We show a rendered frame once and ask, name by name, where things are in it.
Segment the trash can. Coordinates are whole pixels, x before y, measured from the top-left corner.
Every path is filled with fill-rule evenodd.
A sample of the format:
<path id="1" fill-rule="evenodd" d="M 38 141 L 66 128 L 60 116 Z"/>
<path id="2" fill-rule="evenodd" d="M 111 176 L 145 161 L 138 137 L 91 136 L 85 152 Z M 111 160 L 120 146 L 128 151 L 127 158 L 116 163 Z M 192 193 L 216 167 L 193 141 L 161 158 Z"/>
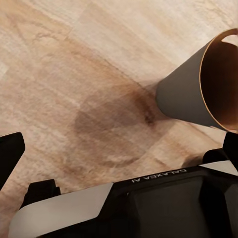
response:
<path id="1" fill-rule="evenodd" d="M 168 75 L 156 102 L 168 117 L 224 131 L 238 131 L 238 45 L 222 41 L 238 27 L 218 34 Z"/>

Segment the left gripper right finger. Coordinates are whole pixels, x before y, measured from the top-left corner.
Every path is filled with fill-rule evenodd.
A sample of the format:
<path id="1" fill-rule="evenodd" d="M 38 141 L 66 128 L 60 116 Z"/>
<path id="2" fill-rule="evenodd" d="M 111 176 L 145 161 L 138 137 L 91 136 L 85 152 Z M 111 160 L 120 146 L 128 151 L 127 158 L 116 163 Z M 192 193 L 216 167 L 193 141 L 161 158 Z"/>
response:
<path id="1" fill-rule="evenodd" d="M 238 132 L 228 131 L 223 150 L 238 171 Z"/>

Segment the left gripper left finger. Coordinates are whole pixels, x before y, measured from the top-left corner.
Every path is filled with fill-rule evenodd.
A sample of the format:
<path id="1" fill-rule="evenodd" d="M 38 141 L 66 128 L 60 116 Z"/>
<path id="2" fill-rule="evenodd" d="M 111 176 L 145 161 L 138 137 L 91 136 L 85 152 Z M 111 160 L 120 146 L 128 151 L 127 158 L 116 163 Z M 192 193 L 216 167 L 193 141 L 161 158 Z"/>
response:
<path id="1" fill-rule="evenodd" d="M 25 152 L 21 132 L 0 137 L 0 190 Z"/>

